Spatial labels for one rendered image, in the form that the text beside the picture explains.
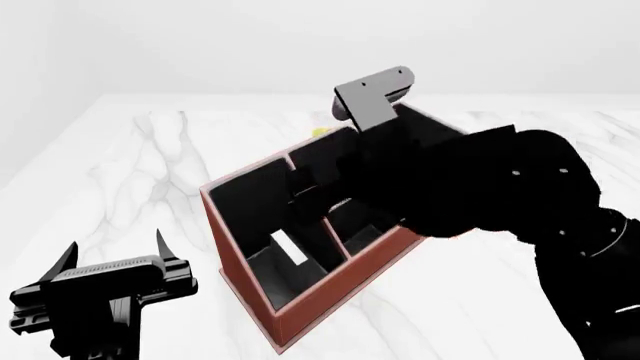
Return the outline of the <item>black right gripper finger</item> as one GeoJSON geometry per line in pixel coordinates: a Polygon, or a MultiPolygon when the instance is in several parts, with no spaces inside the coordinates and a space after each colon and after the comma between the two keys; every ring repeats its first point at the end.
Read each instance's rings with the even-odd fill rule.
{"type": "Polygon", "coordinates": [[[304,189],[291,195],[288,209],[294,214],[327,214],[334,206],[351,199],[336,189],[304,189]]]}
{"type": "Polygon", "coordinates": [[[288,191],[304,192],[311,188],[342,191],[344,183],[336,164],[306,164],[288,173],[288,191]]]}

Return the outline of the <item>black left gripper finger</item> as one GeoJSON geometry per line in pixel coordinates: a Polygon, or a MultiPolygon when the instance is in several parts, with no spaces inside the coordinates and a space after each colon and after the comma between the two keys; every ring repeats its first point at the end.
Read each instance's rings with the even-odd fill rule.
{"type": "Polygon", "coordinates": [[[168,247],[159,229],[156,230],[156,243],[159,251],[159,256],[165,263],[179,260],[179,258],[176,257],[168,247]]]}
{"type": "Polygon", "coordinates": [[[71,245],[67,248],[67,250],[62,254],[62,256],[57,260],[54,266],[49,269],[45,275],[40,278],[40,282],[52,281],[56,278],[57,275],[62,272],[75,269],[77,266],[78,259],[78,245],[76,242],[72,242],[71,245]]]}

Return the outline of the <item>red-brown caddy with black compartments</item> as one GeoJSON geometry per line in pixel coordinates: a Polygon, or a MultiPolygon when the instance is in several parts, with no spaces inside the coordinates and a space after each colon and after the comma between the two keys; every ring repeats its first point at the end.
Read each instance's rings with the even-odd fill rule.
{"type": "Polygon", "coordinates": [[[362,290],[422,237],[352,200],[304,221],[289,211],[288,173],[335,163],[354,128],[335,128],[200,189],[220,273],[277,353],[362,290]],[[296,266],[271,234],[283,230],[306,254],[296,266]]]}

